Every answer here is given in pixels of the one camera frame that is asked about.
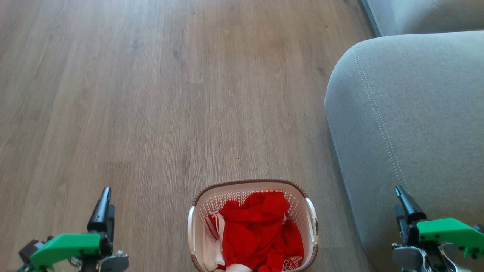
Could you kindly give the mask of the white red-striped garment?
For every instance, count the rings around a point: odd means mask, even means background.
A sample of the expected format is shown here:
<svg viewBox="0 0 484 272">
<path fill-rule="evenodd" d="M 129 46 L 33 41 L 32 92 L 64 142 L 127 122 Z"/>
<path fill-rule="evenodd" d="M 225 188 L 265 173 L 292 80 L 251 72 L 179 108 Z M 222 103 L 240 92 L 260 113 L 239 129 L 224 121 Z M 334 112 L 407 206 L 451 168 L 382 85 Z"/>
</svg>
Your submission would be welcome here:
<svg viewBox="0 0 484 272">
<path fill-rule="evenodd" d="M 223 236 L 225 219 L 219 212 L 209 214 L 203 221 L 203 264 L 208 272 L 253 272 L 242 264 L 225 264 Z"/>
</svg>

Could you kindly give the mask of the red garment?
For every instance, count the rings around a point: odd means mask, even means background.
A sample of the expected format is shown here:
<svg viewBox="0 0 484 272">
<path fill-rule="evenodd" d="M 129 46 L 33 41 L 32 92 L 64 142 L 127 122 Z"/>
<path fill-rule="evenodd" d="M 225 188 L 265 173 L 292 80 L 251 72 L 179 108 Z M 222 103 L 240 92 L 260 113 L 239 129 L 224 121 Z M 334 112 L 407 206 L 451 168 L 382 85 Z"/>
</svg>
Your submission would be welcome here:
<svg viewBox="0 0 484 272">
<path fill-rule="evenodd" d="M 288 218 L 283 192 L 256 192 L 243 203 L 227 201 L 223 217 L 222 254 L 225 272 L 284 272 L 300 268 L 304 244 Z"/>
</svg>

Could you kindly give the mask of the grey fabric sofa cushion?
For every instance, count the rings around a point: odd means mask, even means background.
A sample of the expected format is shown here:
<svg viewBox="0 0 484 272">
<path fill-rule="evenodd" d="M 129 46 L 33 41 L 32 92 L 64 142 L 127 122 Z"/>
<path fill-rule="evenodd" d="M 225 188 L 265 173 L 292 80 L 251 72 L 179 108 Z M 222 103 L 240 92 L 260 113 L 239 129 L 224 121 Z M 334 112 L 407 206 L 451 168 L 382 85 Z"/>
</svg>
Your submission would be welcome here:
<svg viewBox="0 0 484 272">
<path fill-rule="evenodd" d="M 484 0 L 361 0 L 376 36 L 484 30 Z"/>
</svg>

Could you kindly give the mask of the white plastic laundry basket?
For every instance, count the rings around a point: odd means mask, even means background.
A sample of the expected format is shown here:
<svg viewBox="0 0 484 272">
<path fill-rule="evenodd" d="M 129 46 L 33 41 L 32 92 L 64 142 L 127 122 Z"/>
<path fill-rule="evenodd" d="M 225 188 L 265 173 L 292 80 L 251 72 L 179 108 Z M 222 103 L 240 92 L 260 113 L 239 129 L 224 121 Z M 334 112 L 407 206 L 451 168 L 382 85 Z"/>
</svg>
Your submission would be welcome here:
<svg viewBox="0 0 484 272">
<path fill-rule="evenodd" d="M 203 264 L 202 222 L 211 212 L 220 210 L 228 200 L 243 202 L 254 192 L 280 191 L 289 201 L 289 216 L 298 227 L 304 245 L 301 266 L 289 272 L 306 272 L 318 254 L 319 226 L 315 207 L 298 184 L 285 179 L 255 178 L 220 182 L 205 187 L 194 198 L 187 219 L 187 241 L 194 267 L 209 272 Z"/>
</svg>

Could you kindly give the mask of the green silver right gripper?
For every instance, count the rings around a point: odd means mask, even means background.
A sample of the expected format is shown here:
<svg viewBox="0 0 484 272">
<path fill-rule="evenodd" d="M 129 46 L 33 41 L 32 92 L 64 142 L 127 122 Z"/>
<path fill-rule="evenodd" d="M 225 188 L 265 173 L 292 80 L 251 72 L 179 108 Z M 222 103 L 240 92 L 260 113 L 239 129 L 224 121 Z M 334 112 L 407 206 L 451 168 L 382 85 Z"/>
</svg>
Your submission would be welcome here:
<svg viewBox="0 0 484 272">
<path fill-rule="evenodd" d="M 403 244 L 392 244 L 392 261 L 401 272 L 472 272 L 459 265 L 456 254 L 484 257 L 482 226 L 470 227 L 453 218 L 426 221 L 427 215 L 401 185 L 395 214 Z"/>
</svg>

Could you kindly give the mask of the green silver left gripper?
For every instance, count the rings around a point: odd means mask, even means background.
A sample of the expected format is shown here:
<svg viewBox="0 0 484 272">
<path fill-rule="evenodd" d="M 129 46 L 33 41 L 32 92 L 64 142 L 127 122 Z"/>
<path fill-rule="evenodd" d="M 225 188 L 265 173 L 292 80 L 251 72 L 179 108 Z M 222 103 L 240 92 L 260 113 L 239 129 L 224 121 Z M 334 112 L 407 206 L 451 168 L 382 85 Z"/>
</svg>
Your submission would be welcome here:
<svg viewBox="0 0 484 272">
<path fill-rule="evenodd" d="M 65 233 L 47 241 L 32 254 L 30 261 L 35 272 L 55 272 L 55 264 L 76 261 L 78 272 L 126 272 L 129 256 L 122 251 L 113 253 L 115 206 L 110 205 L 111 188 L 105 187 L 87 224 L 87 231 L 95 233 Z"/>
</svg>

